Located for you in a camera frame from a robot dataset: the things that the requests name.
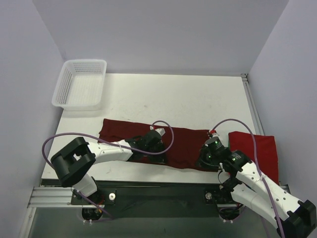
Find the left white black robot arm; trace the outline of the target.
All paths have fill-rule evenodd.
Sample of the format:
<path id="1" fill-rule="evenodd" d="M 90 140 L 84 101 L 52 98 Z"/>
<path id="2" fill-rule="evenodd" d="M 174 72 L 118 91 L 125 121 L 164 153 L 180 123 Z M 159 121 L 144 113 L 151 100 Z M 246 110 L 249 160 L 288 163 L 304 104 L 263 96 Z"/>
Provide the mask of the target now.
<path id="1" fill-rule="evenodd" d="M 165 129 L 152 129 L 141 137 L 120 140 L 111 145 L 100 142 L 87 142 L 77 137 L 59 150 L 51 158 L 51 164 L 62 187 L 72 187 L 82 193 L 83 199 L 95 204 L 100 192 L 94 179 L 88 175 L 93 164 L 110 161 L 136 162 L 144 156 L 155 163 L 164 163 L 162 137 Z"/>

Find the dark red t shirt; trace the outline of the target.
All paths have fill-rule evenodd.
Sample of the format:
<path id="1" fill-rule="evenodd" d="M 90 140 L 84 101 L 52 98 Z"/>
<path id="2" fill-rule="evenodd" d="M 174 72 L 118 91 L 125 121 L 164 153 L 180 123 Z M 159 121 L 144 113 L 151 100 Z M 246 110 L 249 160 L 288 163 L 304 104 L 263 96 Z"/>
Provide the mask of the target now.
<path id="1" fill-rule="evenodd" d="M 137 122 L 104 119 L 99 132 L 99 138 L 108 142 L 131 139 L 144 136 L 150 131 L 150 125 Z M 216 172 L 218 167 L 207 168 L 199 165 L 200 150 L 208 140 L 207 130 L 192 130 L 174 127 L 174 142 L 163 155 L 144 156 L 139 153 L 130 159 L 131 162 L 143 164 L 166 165 L 177 169 L 195 169 L 199 171 Z"/>

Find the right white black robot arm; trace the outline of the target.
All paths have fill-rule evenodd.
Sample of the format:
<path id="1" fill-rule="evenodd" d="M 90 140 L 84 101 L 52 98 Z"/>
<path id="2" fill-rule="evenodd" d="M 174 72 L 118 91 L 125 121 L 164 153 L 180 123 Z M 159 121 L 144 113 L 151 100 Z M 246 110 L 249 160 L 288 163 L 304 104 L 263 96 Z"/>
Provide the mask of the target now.
<path id="1" fill-rule="evenodd" d="M 282 238 L 306 238 L 316 229 L 317 209 L 312 202 L 285 191 L 259 171 L 247 155 L 230 151 L 218 137 L 203 144 L 198 164 L 229 175 L 221 182 L 219 192 L 211 196 L 214 202 L 234 202 L 249 208 L 271 223 Z"/>

